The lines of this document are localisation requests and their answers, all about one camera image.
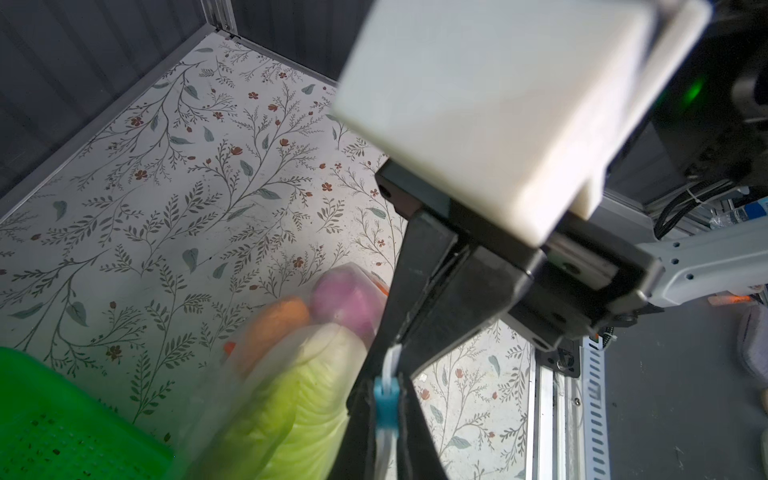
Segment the green plastic basket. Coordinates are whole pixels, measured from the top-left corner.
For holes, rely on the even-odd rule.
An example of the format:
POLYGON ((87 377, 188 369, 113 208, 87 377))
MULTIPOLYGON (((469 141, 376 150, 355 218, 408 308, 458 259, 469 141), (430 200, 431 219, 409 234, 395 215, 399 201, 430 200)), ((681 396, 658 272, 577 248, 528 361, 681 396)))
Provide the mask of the green plastic basket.
POLYGON ((172 454, 31 356, 1 349, 3 479, 162 479, 172 454))

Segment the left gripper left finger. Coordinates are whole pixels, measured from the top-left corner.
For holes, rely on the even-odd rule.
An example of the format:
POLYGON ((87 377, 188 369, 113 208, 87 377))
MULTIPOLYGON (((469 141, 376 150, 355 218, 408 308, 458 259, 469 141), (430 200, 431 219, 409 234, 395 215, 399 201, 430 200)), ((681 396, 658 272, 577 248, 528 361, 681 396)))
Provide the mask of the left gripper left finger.
POLYGON ((347 401, 348 424, 342 437, 330 480, 379 479, 377 461, 382 459, 377 447, 376 388, 381 378, 364 380, 354 387, 347 401))

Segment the purple eggplant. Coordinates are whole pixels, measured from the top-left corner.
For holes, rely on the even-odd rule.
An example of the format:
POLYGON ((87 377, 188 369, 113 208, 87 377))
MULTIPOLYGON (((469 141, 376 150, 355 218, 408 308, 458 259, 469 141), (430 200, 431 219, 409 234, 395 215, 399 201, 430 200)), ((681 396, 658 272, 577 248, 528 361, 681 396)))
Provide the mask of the purple eggplant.
POLYGON ((344 326, 370 348, 388 295, 388 285, 378 276, 347 263, 317 280, 309 297, 309 311, 313 320, 344 326))

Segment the napa cabbage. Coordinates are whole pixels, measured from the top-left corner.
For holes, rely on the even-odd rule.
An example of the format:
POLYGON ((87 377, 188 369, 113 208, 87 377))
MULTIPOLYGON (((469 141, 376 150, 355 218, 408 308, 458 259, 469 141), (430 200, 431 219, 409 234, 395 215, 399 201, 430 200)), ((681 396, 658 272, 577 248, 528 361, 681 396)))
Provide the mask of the napa cabbage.
POLYGON ((367 356, 335 323, 304 327, 258 364, 185 479, 325 479, 348 424, 346 400, 367 356))

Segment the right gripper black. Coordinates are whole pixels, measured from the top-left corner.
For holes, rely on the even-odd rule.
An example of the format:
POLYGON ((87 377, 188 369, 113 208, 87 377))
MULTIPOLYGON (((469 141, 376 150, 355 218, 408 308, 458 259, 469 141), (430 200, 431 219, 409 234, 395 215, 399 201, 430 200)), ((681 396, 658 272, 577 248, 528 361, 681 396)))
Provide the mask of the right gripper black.
POLYGON ((655 256, 573 214, 531 247, 393 160, 375 180, 407 228, 367 379, 394 345, 396 372, 411 377, 506 313, 550 351, 643 310, 664 271, 655 256))

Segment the clear zip top bag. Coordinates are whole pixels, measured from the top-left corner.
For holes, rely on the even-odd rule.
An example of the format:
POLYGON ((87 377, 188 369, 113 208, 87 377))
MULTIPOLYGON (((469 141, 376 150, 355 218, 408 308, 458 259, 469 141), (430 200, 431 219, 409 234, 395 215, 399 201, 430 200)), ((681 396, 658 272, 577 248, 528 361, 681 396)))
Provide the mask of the clear zip top bag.
POLYGON ((191 395, 170 479, 325 479, 389 288, 348 262, 271 273, 191 395))

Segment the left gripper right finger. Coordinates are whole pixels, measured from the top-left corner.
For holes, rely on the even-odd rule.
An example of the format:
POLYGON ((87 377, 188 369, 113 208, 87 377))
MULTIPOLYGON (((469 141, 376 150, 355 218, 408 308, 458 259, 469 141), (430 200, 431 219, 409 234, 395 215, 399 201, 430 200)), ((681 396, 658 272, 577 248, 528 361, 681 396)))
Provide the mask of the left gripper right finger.
POLYGON ((447 480, 411 378, 397 375, 397 478, 447 480))

